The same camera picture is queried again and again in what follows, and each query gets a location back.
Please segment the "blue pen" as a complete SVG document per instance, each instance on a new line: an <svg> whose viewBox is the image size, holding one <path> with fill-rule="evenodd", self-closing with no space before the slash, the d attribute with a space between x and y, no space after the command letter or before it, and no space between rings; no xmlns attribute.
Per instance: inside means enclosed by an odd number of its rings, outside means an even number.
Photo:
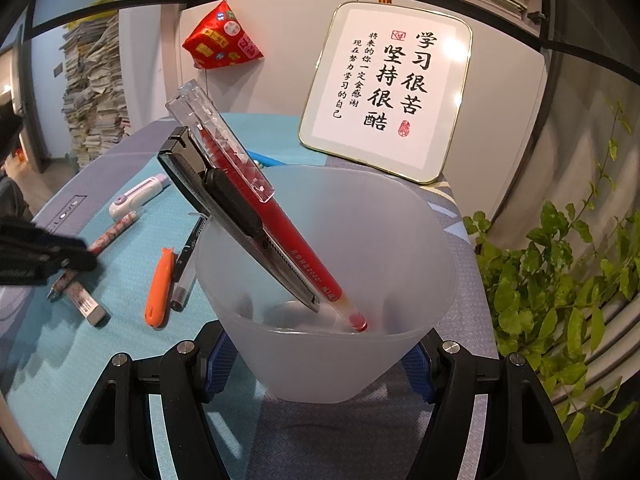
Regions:
<svg viewBox="0 0 640 480"><path fill-rule="evenodd" d="M275 158L258 154L256 152L248 151L247 154L250 155L250 158L256 162L258 166L261 167L277 167L277 166L285 166L285 162L281 162Z"/></svg>

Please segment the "clear black gel pen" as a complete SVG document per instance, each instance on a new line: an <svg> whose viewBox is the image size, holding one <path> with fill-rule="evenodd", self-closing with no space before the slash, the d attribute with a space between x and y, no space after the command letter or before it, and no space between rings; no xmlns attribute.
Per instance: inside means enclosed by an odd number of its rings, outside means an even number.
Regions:
<svg viewBox="0 0 640 480"><path fill-rule="evenodd" d="M200 236L202 229L205 226L205 218L198 217L198 221L194 224L194 227L184 244L178 259L174 266L174 272L172 272L172 281L174 287L172 288L171 297L169 300L169 307L172 310L182 311L186 305L191 289L195 281L195 268L192 256Z"/></svg>

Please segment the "framed calligraphy sign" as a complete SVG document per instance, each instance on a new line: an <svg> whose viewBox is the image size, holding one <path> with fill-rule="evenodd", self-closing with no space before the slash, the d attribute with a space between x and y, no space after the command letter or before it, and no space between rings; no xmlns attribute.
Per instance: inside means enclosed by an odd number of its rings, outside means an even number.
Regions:
<svg viewBox="0 0 640 480"><path fill-rule="evenodd" d="M375 2L334 12L298 128L312 150L414 183L437 180L473 33L454 16Z"/></svg>

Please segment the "white purple correction tape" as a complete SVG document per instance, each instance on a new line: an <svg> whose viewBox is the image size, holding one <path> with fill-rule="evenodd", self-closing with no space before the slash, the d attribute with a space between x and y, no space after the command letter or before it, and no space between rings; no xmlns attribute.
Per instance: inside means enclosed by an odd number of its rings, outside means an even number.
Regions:
<svg viewBox="0 0 640 480"><path fill-rule="evenodd" d="M108 214L114 221L124 218L131 211L139 209L142 205L152 200L163 192L169 185L166 174L156 174L136 184L128 191L120 193L108 206Z"/></svg>

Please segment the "black utility knife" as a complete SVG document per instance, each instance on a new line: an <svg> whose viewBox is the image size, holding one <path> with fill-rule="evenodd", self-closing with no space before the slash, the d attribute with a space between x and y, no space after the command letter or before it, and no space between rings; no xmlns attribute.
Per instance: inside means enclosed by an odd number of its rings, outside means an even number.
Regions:
<svg viewBox="0 0 640 480"><path fill-rule="evenodd" d="M258 213L224 172L209 162L189 129L172 130L157 155L172 183L194 209L216 221L295 299L314 313L320 299L267 234Z"/></svg>

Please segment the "frosted translucent plastic cup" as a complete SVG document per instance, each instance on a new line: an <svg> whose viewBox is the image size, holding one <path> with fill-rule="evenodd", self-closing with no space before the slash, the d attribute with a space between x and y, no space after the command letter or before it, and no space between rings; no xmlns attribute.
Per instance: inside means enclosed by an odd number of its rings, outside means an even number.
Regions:
<svg viewBox="0 0 640 480"><path fill-rule="evenodd" d="M346 401L395 365L454 303L457 271L419 192L371 171L270 168L274 197L311 247L299 256L320 301L305 307L218 223L196 276L240 356L274 396Z"/></svg>

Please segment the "blue and grey desk mat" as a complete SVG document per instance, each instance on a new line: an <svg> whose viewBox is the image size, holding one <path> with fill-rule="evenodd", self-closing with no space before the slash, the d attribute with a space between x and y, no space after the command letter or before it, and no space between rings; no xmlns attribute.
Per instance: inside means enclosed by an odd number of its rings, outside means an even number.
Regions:
<svg viewBox="0 0 640 480"><path fill-rule="evenodd" d="M228 123L249 151L288 165L340 166L302 148L297 117L228 114ZM175 122L152 122L82 170L49 205L38 222L58 221L61 233L84 227L89 242L114 223L106 200L160 173L155 155ZM439 322L442 336L480 356L497 356L488 307L454 193L444 177L419 188L445 230L459 272L456 303ZM168 328L145 319L156 268L169 299L178 284L168 278L169 251L186 244L196 214L168 185L138 212L100 255L101 267L76 276L94 302L111 315L96 327L68 298L48 298L51 285L1 287L1 393L33 451L24 452L45 477L58 473L74 423L107 358L119 351L133 358L163 354L195 336L214 311L193 283L186 313ZM247 366L235 361L224 393L207 409L213 436L231 479L405 479L423 437L431 407L412 392L400 365L366 391L342 404L284 402L265 393Z"/></svg>

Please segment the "red pyramid hanging ornament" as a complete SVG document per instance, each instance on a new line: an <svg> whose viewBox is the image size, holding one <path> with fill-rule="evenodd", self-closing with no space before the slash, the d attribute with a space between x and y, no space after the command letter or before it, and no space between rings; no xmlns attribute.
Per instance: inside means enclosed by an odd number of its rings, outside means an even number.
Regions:
<svg viewBox="0 0 640 480"><path fill-rule="evenodd" d="M182 47L200 70L245 64L264 57L226 0L198 23Z"/></svg>

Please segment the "pink patterned pen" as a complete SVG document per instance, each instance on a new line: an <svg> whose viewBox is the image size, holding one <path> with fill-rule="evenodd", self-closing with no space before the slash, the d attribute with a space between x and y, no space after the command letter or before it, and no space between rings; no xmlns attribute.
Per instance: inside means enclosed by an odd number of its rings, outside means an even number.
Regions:
<svg viewBox="0 0 640 480"><path fill-rule="evenodd" d="M128 214L125 214L89 246L89 252L97 257L105 248L110 246L120 234L125 232L126 229L129 229L130 226L132 226L139 218L140 214L138 214L137 211L130 211ZM53 301L58 299L77 275L78 271L65 271L51 286L47 300Z"/></svg>

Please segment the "grey white eraser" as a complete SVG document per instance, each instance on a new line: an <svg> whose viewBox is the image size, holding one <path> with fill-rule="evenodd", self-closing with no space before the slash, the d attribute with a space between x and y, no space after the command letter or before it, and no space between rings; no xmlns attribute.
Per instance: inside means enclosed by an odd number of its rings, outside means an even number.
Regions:
<svg viewBox="0 0 640 480"><path fill-rule="evenodd" d="M90 325L99 326L106 319L107 313L104 307L78 281L71 282L64 290L64 294Z"/></svg>

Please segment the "orange small cutter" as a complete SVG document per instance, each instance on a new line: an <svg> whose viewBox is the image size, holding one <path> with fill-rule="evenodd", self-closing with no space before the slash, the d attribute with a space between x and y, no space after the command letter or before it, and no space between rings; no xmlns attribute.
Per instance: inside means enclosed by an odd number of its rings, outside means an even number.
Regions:
<svg viewBox="0 0 640 480"><path fill-rule="evenodd" d="M174 251L171 248L164 247L154 271L144 308L145 323L153 328L159 328L164 322L174 264Z"/></svg>

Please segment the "red gel pen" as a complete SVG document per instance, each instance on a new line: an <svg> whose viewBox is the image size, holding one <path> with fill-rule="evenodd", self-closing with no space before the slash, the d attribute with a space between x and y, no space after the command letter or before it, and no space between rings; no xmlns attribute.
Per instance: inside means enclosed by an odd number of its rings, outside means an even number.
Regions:
<svg viewBox="0 0 640 480"><path fill-rule="evenodd" d="M166 103L166 108L179 127L189 129L191 138L203 150L207 160L230 178L242 197L255 209L273 243L316 293L320 306L328 304L355 332L366 330L368 324L364 315L347 298L337 280L280 207L271 183L201 86L194 80L188 81Z"/></svg>

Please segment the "green potted plant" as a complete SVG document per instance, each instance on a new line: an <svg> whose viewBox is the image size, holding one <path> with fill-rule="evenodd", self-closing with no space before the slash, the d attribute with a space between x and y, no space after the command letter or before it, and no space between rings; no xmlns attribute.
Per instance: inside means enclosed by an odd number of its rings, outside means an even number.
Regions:
<svg viewBox="0 0 640 480"><path fill-rule="evenodd" d="M587 390L588 359L602 346L604 307L611 300L633 300L639 293L639 211L630 207L613 219L612 231L598 242L587 216L605 192L615 191L610 172L622 158L618 139L634 127L621 102L608 107L612 125L603 157L594 163L589 191L580 205L555 206L545 200L537 225L523 249L499 248L489 239L492 226L484 211L463 219L472 238L500 356L523 353L548 396L562 396L556 408L568 440L584 430L587 414L614 420L614 438L637 409L630 402L612 407L622 381Z"/></svg>

